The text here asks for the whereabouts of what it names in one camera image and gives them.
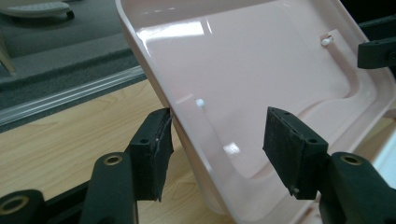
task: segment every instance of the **wooden table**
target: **wooden table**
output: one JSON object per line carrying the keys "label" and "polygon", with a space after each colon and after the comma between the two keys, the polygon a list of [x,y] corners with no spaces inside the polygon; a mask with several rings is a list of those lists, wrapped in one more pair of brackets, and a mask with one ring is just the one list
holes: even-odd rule
{"label": "wooden table", "polygon": [[[147,81],[0,134],[0,197],[39,189],[50,199],[91,178],[95,161],[123,151],[146,115],[162,108]],[[139,202],[140,223],[233,223],[210,211],[173,131],[163,202]]]}

